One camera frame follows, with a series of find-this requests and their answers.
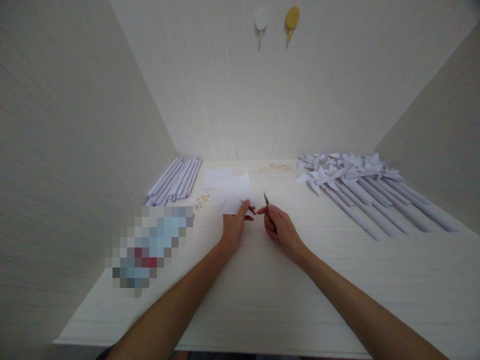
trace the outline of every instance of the small paper pieces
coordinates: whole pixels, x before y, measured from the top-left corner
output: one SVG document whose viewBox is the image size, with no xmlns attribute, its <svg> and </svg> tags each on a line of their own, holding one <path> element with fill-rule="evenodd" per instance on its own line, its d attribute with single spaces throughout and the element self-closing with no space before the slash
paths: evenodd
<svg viewBox="0 0 480 360">
<path fill-rule="evenodd" d="M 249 173 L 231 179 L 217 182 L 215 185 L 215 201 L 219 205 L 221 214 L 235 215 L 238 213 L 242 202 L 240 200 L 250 200 L 250 206 L 255 206 L 255 194 L 250 183 Z M 254 216 L 248 210 L 247 215 Z"/>
<path fill-rule="evenodd" d="M 203 180 L 202 188 L 214 189 L 217 182 L 222 182 L 234 177 L 233 169 L 213 169 L 207 170 L 205 174 L 205 179 Z"/>
</svg>

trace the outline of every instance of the white paper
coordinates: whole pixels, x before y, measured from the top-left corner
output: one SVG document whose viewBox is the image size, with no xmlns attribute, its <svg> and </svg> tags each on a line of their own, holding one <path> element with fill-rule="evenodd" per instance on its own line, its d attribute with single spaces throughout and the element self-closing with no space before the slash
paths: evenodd
<svg viewBox="0 0 480 360">
<path fill-rule="evenodd" d="M 380 237 L 360 218 L 355 214 L 348 206 L 346 206 L 340 198 L 330 190 L 325 185 L 320 185 L 320 187 L 326 192 L 326 194 L 333 200 L 335 204 L 340 207 L 354 222 L 356 222 L 367 234 L 369 234 L 375 241 L 380 241 Z"/>
<path fill-rule="evenodd" d="M 173 188 L 177 185 L 177 181 L 180 178 L 181 173 L 182 173 L 182 168 L 180 167 L 175 177 L 170 182 L 170 185 L 167 188 L 165 188 L 160 198 L 157 201 L 155 201 L 155 206 L 165 206 L 167 204 L 167 202 L 170 199 L 170 194 L 172 193 Z"/>
<path fill-rule="evenodd" d="M 256 206 L 255 194 L 252 190 L 248 172 L 241 176 L 216 182 L 215 201 L 219 205 L 219 210 L 222 214 L 235 215 L 242 206 L 240 200 L 243 201 L 247 199 L 250 200 L 250 206 Z M 247 210 L 246 214 L 254 216 L 250 210 Z"/>
<path fill-rule="evenodd" d="M 352 206 L 355 206 L 354 202 L 352 200 L 350 200 L 343 192 L 341 192 L 339 190 L 339 188 L 337 187 L 336 190 L 333 189 L 333 191 L 335 191 L 335 194 L 337 194 L 340 199 L 343 200 L 343 202 L 348 206 L 348 207 L 352 207 Z"/>
<path fill-rule="evenodd" d="M 370 195 L 372 195 L 375 200 L 377 200 L 380 204 L 384 207 L 391 207 L 394 204 L 388 200 L 385 196 L 383 196 L 377 189 L 375 189 L 372 185 L 365 181 L 363 178 L 358 179 L 358 184 L 364 188 Z"/>
<path fill-rule="evenodd" d="M 308 185 L 310 185 L 311 189 L 314 192 L 316 192 L 316 194 L 318 196 L 320 196 L 322 194 L 322 192 L 320 190 L 320 186 L 317 185 L 317 182 L 315 181 L 315 179 L 309 178 L 306 182 L 307 182 Z"/>
<path fill-rule="evenodd" d="M 408 200 L 405 196 L 403 196 L 401 193 L 399 193 L 397 190 L 395 190 L 393 187 L 388 185 L 383 179 L 380 179 L 376 182 L 376 184 L 380 185 L 384 190 L 388 191 L 390 194 L 395 196 L 398 200 L 401 201 L 402 204 L 404 205 L 410 205 L 412 202 Z"/>
<path fill-rule="evenodd" d="M 379 186 L 377 184 L 377 181 L 369 177 L 366 177 L 365 180 L 373 187 L 375 187 L 375 185 L 378 186 L 376 189 L 388 200 L 390 200 L 393 203 L 393 205 L 395 205 L 397 210 L 401 212 L 403 216 L 405 216 L 413 225 L 415 225 L 418 229 L 420 229 L 420 231 L 424 233 L 432 233 L 435 231 L 433 227 L 425 223 L 422 219 L 419 218 L 417 214 L 415 214 L 412 210 L 407 208 L 407 206 L 402 204 L 402 202 L 397 197 L 393 196 L 390 192 L 388 192 L 382 186 Z"/>
<path fill-rule="evenodd" d="M 191 167 L 190 174 L 188 176 L 188 180 L 185 183 L 185 188 L 183 189 L 183 192 L 181 193 L 181 199 L 186 199 L 187 198 L 187 193 L 189 192 L 190 184 L 192 183 L 195 175 L 195 170 L 197 169 L 197 165 L 199 163 L 199 160 L 195 157 L 195 161 Z"/>
<path fill-rule="evenodd" d="M 174 179 L 176 179 L 176 176 L 178 172 L 182 169 L 183 164 L 184 164 L 183 161 L 177 162 L 175 168 L 173 169 L 169 177 L 166 179 L 166 181 L 163 183 L 160 190 L 156 193 L 155 196 L 151 198 L 155 204 L 158 203 L 160 197 L 165 192 L 165 190 L 170 189 L 172 187 L 172 182 L 174 181 Z"/>
<path fill-rule="evenodd" d="M 184 177 L 184 172 L 186 170 L 187 164 L 184 162 L 182 166 L 180 167 L 179 173 L 175 177 L 175 184 L 170 188 L 170 194 L 168 195 L 168 200 L 175 202 L 175 195 L 177 193 L 177 188 L 180 186 L 180 182 L 182 181 Z"/>
<path fill-rule="evenodd" d="M 375 209 L 383 214 L 388 220 L 390 220 L 397 228 L 401 230 L 402 233 L 407 235 L 412 235 L 412 230 L 409 226 L 407 226 L 403 221 L 401 221 L 398 217 L 392 214 L 385 206 L 380 204 L 378 201 L 373 203 Z"/>
<path fill-rule="evenodd" d="M 159 192 L 160 188 L 164 184 L 164 180 L 166 180 L 170 176 L 171 171 L 173 171 L 173 169 L 175 168 L 175 166 L 179 161 L 182 161 L 182 159 L 179 157 L 176 157 L 175 160 L 173 160 L 172 163 L 166 168 L 166 170 L 157 180 L 155 185 L 153 185 L 150 191 L 146 194 L 149 198 L 155 196 Z"/>
<path fill-rule="evenodd" d="M 346 187 L 349 188 L 356 196 L 358 196 L 358 198 L 365 205 L 371 205 L 375 202 L 375 199 L 372 197 L 372 195 L 366 192 L 364 188 L 358 185 L 355 181 L 342 178 L 341 182 L 345 184 Z"/>
<path fill-rule="evenodd" d="M 190 161 L 190 165 L 188 166 L 188 169 L 186 170 L 185 176 L 183 177 L 183 179 L 181 181 L 180 187 L 176 191 L 176 196 L 179 199 L 185 199 L 184 197 L 182 198 L 182 194 L 185 190 L 185 187 L 187 186 L 187 183 L 190 180 L 190 176 L 192 175 L 193 167 L 194 167 L 194 164 L 195 164 L 196 161 L 197 161 L 197 157 L 194 156 Z"/>
<path fill-rule="evenodd" d="M 178 198 L 180 197 L 180 189 L 182 187 L 182 184 L 185 180 L 185 177 L 187 176 L 187 172 L 189 171 L 190 169 L 190 166 L 192 165 L 193 163 L 193 158 L 189 159 L 186 164 L 185 164 L 185 167 L 183 168 L 183 171 L 180 175 L 180 178 L 178 179 L 178 182 L 177 182 L 177 185 L 176 187 L 173 189 L 173 200 L 178 200 Z"/>
<path fill-rule="evenodd" d="M 380 217 L 378 214 L 376 214 L 374 211 L 372 211 L 372 207 L 365 205 L 360 201 L 358 197 L 354 195 L 353 192 L 351 192 L 345 185 L 342 183 L 338 182 L 338 187 L 342 193 L 346 195 L 347 198 L 349 198 L 355 205 L 357 205 L 365 214 L 368 215 L 370 219 L 373 220 L 375 224 L 377 224 L 380 229 L 382 229 L 388 236 L 394 237 L 395 236 L 395 229 L 393 226 L 390 225 L 389 222 L 385 221 L 383 217 Z"/>
<path fill-rule="evenodd" d="M 199 170 L 200 170 L 200 166 L 202 165 L 202 161 L 203 161 L 202 159 L 198 159 L 198 163 L 197 163 L 196 168 L 195 168 L 195 173 L 193 174 L 193 179 L 192 179 L 192 181 L 190 183 L 190 186 L 188 187 L 188 191 L 186 193 L 187 198 L 192 193 L 192 189 L 194 187 L 195 180 L 197 180 L 197 175 L 199 174 Z"/>
<path fill-rule="evenodd" d="M 417 190 L 408 186 L 406 183 L 399 182 L 398 185 L 400 185 L 402 188 L 404 188 L 406 191 L 408 191 L 410 194 L 412 194 L 415 198 L 420 200 L 423 204 L 425 204 L 425 205 L 431 205 L 432 204 L 432 202 L 430 200 L 428 200 L 425 196 L 423 196 Z"/>
<path fill-rule="evenodd" d="M 207 170 L 205 173 L 205 179 L 203 180 L 202 188 L 215 189 L 217 182 L 222 182 L 234 177 L 233 169 L 212 169 Z"/>
<path fill-rule="evenodd" d="M 458 229 L 453 224 L 435 214 L 425 204 L 423 204 L 420 200 L 416 199 L 412 194 L 410 194 L 407 190 L 398 185 L 395 181 L 390 179 L 385 179 L 385 181 L 387 182 L 387 184 L 389 184 L 391 187 L 393 187 L 395 190 L 405 196 L 408 200 L 410 200 L 422 213 L 427 215 L 430 219 L 435 221 L 438 225 L 447 230 L 449 233 L 458 231 Z"/>
</svg>

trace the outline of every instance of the paper craft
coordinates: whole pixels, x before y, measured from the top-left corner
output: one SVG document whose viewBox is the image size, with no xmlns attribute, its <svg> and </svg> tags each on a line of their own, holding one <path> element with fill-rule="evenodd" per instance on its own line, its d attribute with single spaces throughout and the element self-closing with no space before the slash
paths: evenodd
<svg viewBox="0 0 480 360">
<path fill-rule="evenodd" d="M 420 200 L 423 204 L 425 205 L 430 205 L 432 202 L 428 200 L 425 196 L 423 196 L 421 193 L 416 191 L 415 189 L 411 188 L 404 182 L 398 182 L 398 185 L 400 185 L 402 188 L 404 188 L 406 191 L 408 191 L 410 194 L 412 194 L 415 198 Z"/>
<path fill-rule="evenodd" d="M 366 182 L 363 178 L 359 178 L 357 182 L 384 207 L 388 208 L 394 205 L 390 200 L 383 196 L 377 189 L 375 189 L 372 185 Z"/>
<path fill-rule="evenodd" d="M 319 196 L 322 189 L 352 219 L 355 214 L 345 209 L 348 209 L 347 206 L 358 206 L 388 235 L 394 235 L 392 224 L 404 234 L 411 235 L 412 230 L 409 226 L 387 209 L 394 206 L 421 231 L 433 232 L 434 228 L 428 221 L 413 211 L 415 207 L 446 231 L 458 231 L 453 224 L 429 209 L 426 205 L 432 202 L 408 186 L 400 171 L 388 166 L 387 161 L 381 161 L 378 153 L 372 156 L 340 152 L 318 153 L 305 154 L 299 156 L 299 159 L 297 169 L 310 171 L 300 174 L 295 182 L 307 183 Z M 362 224 L 361 219 L 354 220 L 364 228 L 365 224 Z"/>
<path fill-rule="evenodd" d="M 333 200 L 337 206 L 342 209 L 354 222 L 356 222 L 367 234 L 369 234 L 375 241 L 380 241 L 380 237 L 363 221 L 357 214 L 355 214 L 348 206 L 346 206 L 333 190 L 330 190 L 325 185 L 321 184 L 320 188 L 326 192 L 328 197 Z"/>
<path fill-rule="evenodd" d="M 170 173 L 172 172 L 173 168 L 177 165 L 178 162 L 182 161 L 179 157 L 176 157 L 175 160 L 167 167 L 165 172 L 161 175 L 161 177 L 158 179 L 158 181 L 153 185 L 153 187 L 150 189 L 150 191 L 146 194 L 149 198 L 155 196 L 158 192 L 160 187 L 165 182 L 165 179 L 170 176 Z"/>
<path fill-rule="evenodd" d="M 338 187 L 340 188 L 340 191 L 346 195 L 347 198 L 349 198 L 355 205 L 357 205 L 365 214 L 368 215 L 370 219 L 373 220 L 375 224 L 377 224 L 380 229 L 382 229 L 389 237 L 395 236 L 395 230 L 394 228 L 387 222 L 385 221 L 382 217 L 380 217 L 378 214 L 372 211 L 372 207 L 365 205 L 362 203 L 358 197 L 354 195 L 353 192 L 351 192 L 345 185 L 342 183 L 338 182 Z"/>
<path fill-rule="evenodd" d="M 247 199 L 250 200 L 250 206 L 256 206 L 255 194 L 252 190 L 248 172 L 241 176 L 216 182 L 215 201 L 219 205 L 221 214 L 235 215 L 238 213 L 240 206 L 242 206 L 240 200 Z M 247 210 L 246 214 L 254 216 L 250 210 Z"/>
<path fill-rule="evenodd" d="M 165 206 L 168 201 L 186 199 L 190 196 L 192 187 L 199 173 L 202 159 L 196 157 L 184 162 L 176 157 L 168 166 L 155 185 L 147 193 L 150 199 L 145 206 Z"/>
<path fill-rule="evenodd" d="M 197 179 L 197 175 L 199 174 L 200 166 L 202 165 L 202 159 L 198 159 L 195 172 L 193 173 L 193 179 L 190 183 L 190 186 L 188 187 L 188 191 L 186 193 L 186 197 L 188 198 L 190 194 L 192 193 L 192 188 L 194 186 L 195 180 Z"/>
<path fill-rule="evenodd" d="M 234 177 L 233 169 L 207 170 L 203 180 L 203 189 L 214 189 L 217 182 L 222 182 Z"/>
<path fill-rule="evenodd" d="M 358 185 L 355 181 L 353 180 L 348 180 L 345 178 L 341 179 L 341 182 L 346 185 L 347 188 L 349 188 L 358 198 L 363 201 L 365 205 L 371 205 L 375 202 L 375 199 L 370 195 L 368 192 L 366 192 L 360 185 Z"/>
<path fill-rule="evenodd" d="M 158 193 L 151 198 L 154 204 L 158 203 L 159 199 L 163 197 L 163 195 L 166 193 L 166 190 L 169 190 L 172 185 L 174 179 L 177 178 L 177 174 L 179 171 L 182 169 L 182 166 L 184 165 L 183 161 L 177 162 L 176 166 L 174 169 L 171 171 L 170 176 L 165 180 L 161 188 L 159 189 Z"/>
<path fill-rule="evenodd" d="M 406 235 L 413 235 L 412 230 L 400 221 L 398 217 L 392 214 L 385 206 L 380 204 L 378 201 L 375 201 L 373 207 L 383 214 L 388 220 L 390 220 L 397 228 L 401 230 L 402 233 Z"/>
<path fill-rule="evenodd" d="M 366 177 L 365 180 L 373 186 L 373 184 L 376 183 L 375 180 Z M 424 233 L 432 233 L 434 230 L 433 227 L 428 225 L 426 222 L 424 222 L 422 219 L 418 217 L 417 214 L 415 214 L 412 210 L 407 208 L 402 202 L 397 199 L 395 196 L 393 196 L 391 193 L 389 193 L 387 190 L 385 190 L 383 187 L 378 187 L 377 190 L 382 193 L 383 196 L 385 196 L 388 200 L 390 200 L 393 205 L 395 205 L 396 209 L 402 213 L 403 216 L 405 216 L 413 225 L 415 225 L 420 231 Z"/>
<path fill-rule="evenodd" d="M 430 219 L 435 221 L 438 225 L 440 225 L 442 228 L 447 230 L 449 233 L 458 231 L 458 229 L 455 226 L 453 226 L 448 221 L 443 220 L 437 214 L 433 213 L 433 211 L 431 211 L 428 207 L 426 207 L 425 204 L 423 204 L 420 200 L 416 199 L 412 194 L 410 194 L 403 187 L 395 183 L 393 180 L 386 179 L 385 181 L 388 185 L 393 187 L 395 190 L 397 190 L 399 193 L 405 196 L 408 200 L 410 200 L 422 213 L 427 215 Z"/>
<path fill-rule="evenodd" d="M 392 194 L 394 197 L 396 197 L 398 200 L 401 201 L 402 204 L 404 205 L 410 205 L 412 202 L 408 200 L 405 196 L 403 196 L 401 193 L 399 193 L 397 190 L 395 190 L 393 187 L 388 185 L 383 179 L 380 179 L 376 182 L 380 187 L 388 191 L 390 194 Z"/>
</svg>

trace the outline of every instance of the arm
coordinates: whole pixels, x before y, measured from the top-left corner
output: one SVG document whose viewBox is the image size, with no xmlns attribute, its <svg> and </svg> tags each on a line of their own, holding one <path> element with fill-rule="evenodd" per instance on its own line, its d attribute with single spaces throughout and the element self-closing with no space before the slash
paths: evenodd
<svg viewBox="0 0 480 360">
<path fill-rule="evenodd" d="M 269 212 L 266 207 L 258 211 L 258 214 L 265 214 L 268 235 L 279 242 L 285 255 L 313 280 L 374 359 L 447 359 L 399 318 L 312 253 L 300 239 L 288 214 L 273 205 L 270 205 Z M 275 222 L 277 232 L 274 232 L 270 218 Z"/>
<path fill-rule="evenodd" d="M 218 244 L 179 282 L 158 299 L 113 347 L 107 360 L 167 359 L 174 351 L 205 295 L 240 246 L 250 202 L 234 216 L 223 216 Z"/>
</svg>

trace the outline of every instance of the white wall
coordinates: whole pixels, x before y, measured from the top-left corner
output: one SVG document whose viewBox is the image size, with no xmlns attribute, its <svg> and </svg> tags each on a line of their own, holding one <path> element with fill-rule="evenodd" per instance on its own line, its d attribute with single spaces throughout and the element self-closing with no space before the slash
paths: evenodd
<svg viewBox="0 0 480 360">
<path fill-rule="evenodd" d="M 110 2 L 176 150 L 207 160 L 372 150 L 480 19 L 474 0 Z"/>
<path fill-rule="evenodd" d="M 376 150 L 480 234 L 480 23 Z"/>
<path fill-rule="evenodd" d="M 104 269 L 110 205 L 175 158 L 107 0 L 0 4 L 0 358 L 36 359 Z"/>
</svg>

